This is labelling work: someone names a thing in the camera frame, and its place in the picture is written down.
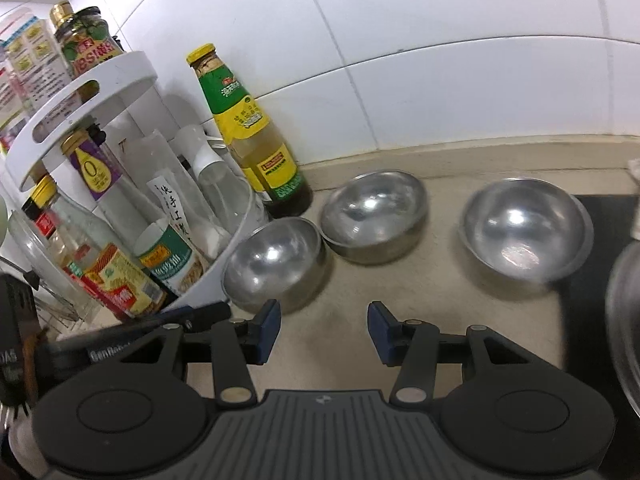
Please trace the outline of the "steel bowl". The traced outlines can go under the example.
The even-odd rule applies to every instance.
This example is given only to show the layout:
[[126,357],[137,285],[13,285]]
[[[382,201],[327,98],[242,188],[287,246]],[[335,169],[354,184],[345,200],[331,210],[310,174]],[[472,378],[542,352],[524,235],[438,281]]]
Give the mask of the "steel bowl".
[[284,315],[306,307],[326,284],[331,270],[326,244],[305,218],[282,218],[243,240],[229,257],[222,290],[232,304],[257,312],[277,300]]
[[398,260],[418,246],[430,213],[421,180],[405,171],[360,174],[336,188],[319,214],[319,230],[337,255],[360,266]]
[[540,179],[506,178],[474,193],[458,232],[475,260],[508,280],[548,285],[575,273],[593,248],[585,206]]

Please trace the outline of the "large glass lid behind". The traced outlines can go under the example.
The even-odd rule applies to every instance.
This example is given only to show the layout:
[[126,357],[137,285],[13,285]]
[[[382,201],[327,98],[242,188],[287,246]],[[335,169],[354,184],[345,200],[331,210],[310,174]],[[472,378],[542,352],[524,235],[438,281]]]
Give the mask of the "large glass lid behind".
[[51,259],[46,240],[20,210],[10,214],[8,231],[28,261],[27,274],[36,280],[36,289],[47,294],[46,310],[64,322],[91,324],[100,305]]

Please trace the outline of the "yellow label vinegar bottle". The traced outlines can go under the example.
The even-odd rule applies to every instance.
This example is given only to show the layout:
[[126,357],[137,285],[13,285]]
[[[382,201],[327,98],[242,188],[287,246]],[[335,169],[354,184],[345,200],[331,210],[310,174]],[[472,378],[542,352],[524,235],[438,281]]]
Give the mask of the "yellow label vinegar bottle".
[[82,256],[78,250],[76,259],[85,277],[121,308],[129,320],[160,312],[166,292],[130,258],[105,221],[61,193],[50,174],[42,175],[29,198],[44,210],[53,211],[74,235],[84,234],[96,248],[94,256]]

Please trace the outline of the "clear spray bottle white top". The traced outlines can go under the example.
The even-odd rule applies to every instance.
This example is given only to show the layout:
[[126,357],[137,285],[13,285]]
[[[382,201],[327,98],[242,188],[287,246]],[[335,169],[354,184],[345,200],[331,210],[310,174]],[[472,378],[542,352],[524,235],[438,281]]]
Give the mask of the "clear spray bottle white top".
[[247,211],[256,216],[251,231],[268,222],[260,199],[213,150],[201,126],[181,128],[175,136],[175,146],[189,163],[196,184],[229,233],[239,229]]

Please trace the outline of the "white rotating condiment rack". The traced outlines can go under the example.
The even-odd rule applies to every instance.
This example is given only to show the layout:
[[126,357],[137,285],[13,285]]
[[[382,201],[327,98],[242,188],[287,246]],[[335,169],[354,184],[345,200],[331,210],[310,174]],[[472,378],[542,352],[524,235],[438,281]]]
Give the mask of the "white rotating condiment rack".
[[[94,119],[102,126],[108,125],[130,104],[140,99],[152,87],[156,78],[156,71],[146,55],[141,51],[134,51],[111,58],[74,79],[29,119],[13,141],[12,148],[6,155],[6,172],[14,184],[22,191],[33,188],[36,166],[40,162],[49,171],[62,164],[62,141],[66,136],[86,119]],[[38,140],[35,130],[47,114],[91,81],[98,84],[98,93],[64,118],[43,140]],[[134,182],[141,184],[151,193],[152,200],[164,204],[168,210],[173,210],[174,207],[168,204],[168,194],[160,190],[162,184],[167,184],[171,191],[175,191],[181,183],[189,185],[196,201],[207,205],[206,195],[198,180],[194,179],[196,174],[209,166],[220,167],[231,181],[238,182],[240,198],[232,200],[231,188],[227,182],[222,182],[220,202],[212,208],[212,221],[224,226],[232,237],[204,276],[172,305],[175,308],[196,308],[214,301],[227,301],[229,297],[222,286],[227,261],[236,246],[268,222],[265,208],[248,182],[238,177],[213,151],[200,127],[183,128],[171,142],[154,131],[144,139],[130,144],[122,163]]]

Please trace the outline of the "purple label fish sauce bottle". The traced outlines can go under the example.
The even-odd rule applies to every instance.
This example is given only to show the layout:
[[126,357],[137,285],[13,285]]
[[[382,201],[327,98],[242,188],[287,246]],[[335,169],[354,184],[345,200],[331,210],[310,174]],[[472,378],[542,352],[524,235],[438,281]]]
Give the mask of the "purple label fish sauce bottle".
[[174,294],[185,294],[208,269],[206,258],[114,166],[86,130],[71,133],[61,150],[130,252]]

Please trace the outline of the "clear plastic bag in rack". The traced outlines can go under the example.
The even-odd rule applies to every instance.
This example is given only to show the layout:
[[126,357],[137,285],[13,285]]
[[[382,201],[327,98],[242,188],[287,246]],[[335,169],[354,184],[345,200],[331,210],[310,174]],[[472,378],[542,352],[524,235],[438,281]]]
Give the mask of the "clear plastic bag in rack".
[[137,187],[160,205],[171,225],[204,257],[215,261],[221,255],[229,243],[229,232],[158,130],[127,141],[122,164]]

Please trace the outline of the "red label soy sauce bottle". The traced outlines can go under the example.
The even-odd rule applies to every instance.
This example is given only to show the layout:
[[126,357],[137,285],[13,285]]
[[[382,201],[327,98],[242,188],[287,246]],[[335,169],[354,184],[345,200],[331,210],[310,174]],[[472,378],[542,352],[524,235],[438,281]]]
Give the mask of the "red label soy sauce bottle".
[[76,252],[80,250],[82,256],[94,256],[96,248],[87,242],[84,234],[74,235],[62,225],[61,220],[53,211],[44,210],[32,198],[28,198],[22,206],[22,211],[48,241],[48,252],[54,262],[78,286],[103,307],[112,312],[120,322],[129,320],[129,316],[122,309],[115,306],[111,300],[85,277],[84,269],[76,259]]

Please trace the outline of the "green yellow oyster sauce bottle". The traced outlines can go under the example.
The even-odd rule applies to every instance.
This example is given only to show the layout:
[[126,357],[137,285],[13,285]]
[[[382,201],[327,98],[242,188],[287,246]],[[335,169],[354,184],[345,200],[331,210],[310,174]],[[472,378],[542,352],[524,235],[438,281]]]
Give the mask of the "green yellow oyster sauce bottle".
[[186,56],[231,156],[275,219],[303,214],[312,189],[284,137],[254,100],[213,44]]

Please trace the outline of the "steel pot on stove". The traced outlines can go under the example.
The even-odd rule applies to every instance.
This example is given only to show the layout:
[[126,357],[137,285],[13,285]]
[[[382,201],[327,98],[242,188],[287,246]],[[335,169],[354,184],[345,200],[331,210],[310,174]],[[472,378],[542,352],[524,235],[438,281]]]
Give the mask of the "steel pot on stove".
[[617,257],[605,296],[606,332],[626,399],[639,415],[639,243]]

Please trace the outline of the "black gas stove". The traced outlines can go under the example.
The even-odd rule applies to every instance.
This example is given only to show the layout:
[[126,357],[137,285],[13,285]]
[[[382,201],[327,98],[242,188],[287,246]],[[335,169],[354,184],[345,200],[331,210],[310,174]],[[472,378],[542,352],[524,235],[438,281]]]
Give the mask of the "black gas stove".
[[556,285],[561,305],[564,370],[599,391],[613,408],[629,404],[614,370],[605,323],[605,294],[615,260],[631,242],[634,196],[581,195],[593,224],[582,267]]

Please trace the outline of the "white carton on rack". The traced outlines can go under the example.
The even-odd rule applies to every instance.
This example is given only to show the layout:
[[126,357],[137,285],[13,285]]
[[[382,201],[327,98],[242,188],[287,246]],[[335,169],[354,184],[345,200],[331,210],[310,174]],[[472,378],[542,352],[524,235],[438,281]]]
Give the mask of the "white carton on rack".
[[1,153],[37,110],[72,82],[46,21],[29,8],[1,22]]

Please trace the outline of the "white cloth by stove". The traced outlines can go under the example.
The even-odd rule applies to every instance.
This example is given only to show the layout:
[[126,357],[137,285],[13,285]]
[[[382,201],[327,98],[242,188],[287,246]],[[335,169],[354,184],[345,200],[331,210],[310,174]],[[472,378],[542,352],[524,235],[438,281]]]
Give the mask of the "white cloth by stove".
[[632,216],[630,236],[634,240],[640,240],[640,158],[631,159],[627,162],[627,169],[631,180],[636,186],[634,194],[634,215]]

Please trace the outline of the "dark jar gold cap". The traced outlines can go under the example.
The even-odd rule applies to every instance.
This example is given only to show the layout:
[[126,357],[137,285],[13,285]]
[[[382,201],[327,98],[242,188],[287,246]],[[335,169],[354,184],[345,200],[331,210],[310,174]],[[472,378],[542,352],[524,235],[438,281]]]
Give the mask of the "dark jar gold cap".
[[75,78],[124,53],[98,6],[75,12],[72,5],[63,0],[52,6],[50,20],[55,39]]

